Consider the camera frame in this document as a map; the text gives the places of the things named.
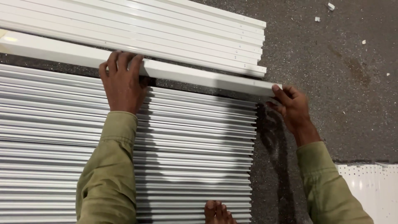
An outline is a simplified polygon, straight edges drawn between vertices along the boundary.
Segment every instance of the shirt cuff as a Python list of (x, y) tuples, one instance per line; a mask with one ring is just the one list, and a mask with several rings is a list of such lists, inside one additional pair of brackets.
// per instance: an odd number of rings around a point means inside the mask
[(303, 145), (298, 148), (296, 154), (303, 176), (337, 171), (325, 143), (322, 141)]
[(111, 111), (106, 117), (100, 141), (116, 140), (134, 144), (138, 118), (125, 111)]

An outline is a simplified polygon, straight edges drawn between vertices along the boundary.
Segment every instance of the fingernail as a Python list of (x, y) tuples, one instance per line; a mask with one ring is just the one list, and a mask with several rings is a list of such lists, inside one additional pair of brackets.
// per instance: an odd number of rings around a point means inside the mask
[(279, 90), (279, 86), (277, 84), (272, 85), (272, 90), (273, 91), (278, 91)]

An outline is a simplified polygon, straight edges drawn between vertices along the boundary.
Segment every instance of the hand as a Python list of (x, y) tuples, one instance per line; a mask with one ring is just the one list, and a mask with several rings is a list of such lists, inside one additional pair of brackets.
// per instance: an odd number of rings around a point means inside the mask
[(143, 58), (142, 55), (114, 51), (108, 61), (100, 65), (99, 75), (108, 98), (110, 111), (127, 111), (136, 114), (140, 109), (146, 96), (149, 80), (146, 77), (141, 83), (139, 81)]
[(287, 129), (295, 136), (298, 147), (321, 141), (308, 113), (306, 95), (293, 86), (284, 85), (282, 88), (279, 88), (278, 85), (272, 86), (272, 91), (275, 94), (274, 99), (281, 105), (272, 102), (266, 104), (282, 115)]

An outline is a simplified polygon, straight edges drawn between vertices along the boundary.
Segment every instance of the stain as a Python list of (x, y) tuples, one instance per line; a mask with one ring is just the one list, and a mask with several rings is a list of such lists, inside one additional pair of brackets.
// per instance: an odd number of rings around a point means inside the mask
[[(335, 50), (331, 45), (328, 45), (328, 49), (337, 57), (343, 58), (343, 55)], [(368, 87), (371, 78), (368, 74), (366, 74), (361, 64), (359, 63), (358, 59), (356, 58), (344, 58), (344, 64), (348, 67), (351, 76), (354, 78), (355, 81), (361, 83), (363, 86)]]
[(328, 49), (329, 49), (334, 55), (336, 55), (337, 57), (339, 57), (339, 58), (342, 58), (342, 57), (343, 57), (343, 55), (340, 54), (340, 52), (338, 52), (337, 50), (333, 49), (333, 47), (332, 47), (330, 44), (328, 45)]
[(356, 58), (347, 58), (344, 60), (344, 64), (348, 67), (352, 77), (359, 81), (363, 86), (368, 87), (371, 79), (363, 72), (362, 66)]

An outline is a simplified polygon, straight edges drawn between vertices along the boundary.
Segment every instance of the foot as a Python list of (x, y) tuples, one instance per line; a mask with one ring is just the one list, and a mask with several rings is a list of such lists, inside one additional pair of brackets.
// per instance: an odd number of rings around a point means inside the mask
[(205, 205), (206, 224), (237, 224), (231, 212), (220, 201), (207, 201)]

